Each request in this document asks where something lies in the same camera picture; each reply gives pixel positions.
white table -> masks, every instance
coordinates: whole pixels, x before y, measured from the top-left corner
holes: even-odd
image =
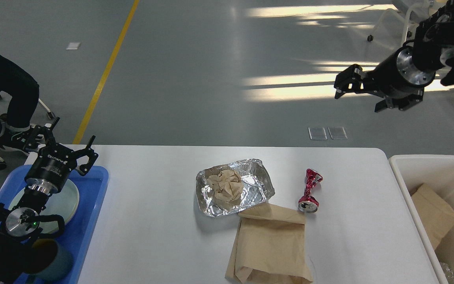
[[[79,149],[79,146],[68,145]],[[297,208],[308,167],[324,176],[307,215],[306,256],[316,284],[438,283],[385,154],[362,148],[94,146],[110,173],[79,283],[229,283],[236,214],[198,209],[202,169],[258,158],[276,194]],[[30,156],[26,163],[32,163]]]

gray floor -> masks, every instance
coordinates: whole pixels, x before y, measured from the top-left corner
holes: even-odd
[[[42,99],[61,117],[60,142],[73,140],[132,3],[0,1],[0,53],[40,83]],[[365,40],[389,3],[141,0],[82,142],[96,135],[98,144],[454,155],[454,88],[427,90],[407,112],[375,114],[373,96],[333,99],[340,69],[373,67],[398,47],[396,21]],[[65,50],[71,41],[80,49]],[[46,121],[38,107],[33,122]],[[348,139],[310,140],[309,126],[344,126]],[[3,155],[9,168],[0,171],[0,186],[25,160]]]

white plate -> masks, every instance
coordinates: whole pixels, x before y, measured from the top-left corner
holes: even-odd
[[[24,189],[25,188],[19,191],[11,201],[8,207],[10,210],[17,205],[20,198],[24,195]],[[67,224],[74,216],[79,202],[80,193],[78,192],[78,188],[69,179],[64,184],[63,190],[60,193],[52,194],[52,196],[50,196],[45,205],[45,210],[43,210],[40,215],[58,214],[63,216],[64,223]],[[43,228],[42,233],[44,234],[52,234],[59,229],[57,222],[41,222],[39,226]]]

brown paper bag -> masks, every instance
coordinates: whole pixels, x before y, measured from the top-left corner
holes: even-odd
[[[309,284],[302,212],[264,203],[239,213],[241,221],[226,277],[241,283]]]
[[[454,210],[425,183],[411,198],[435,250],[454,226]]]

white plastic bin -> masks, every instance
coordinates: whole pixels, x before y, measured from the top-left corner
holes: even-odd
[[[454,227],[434,252],[409,193],[416,191],[422,183],[427,183],[454,209],[454,156],[398,155],[390,158],[390,165],[437,278],[441,284],[447,284],[439,261],[449,264],[454,272]]]

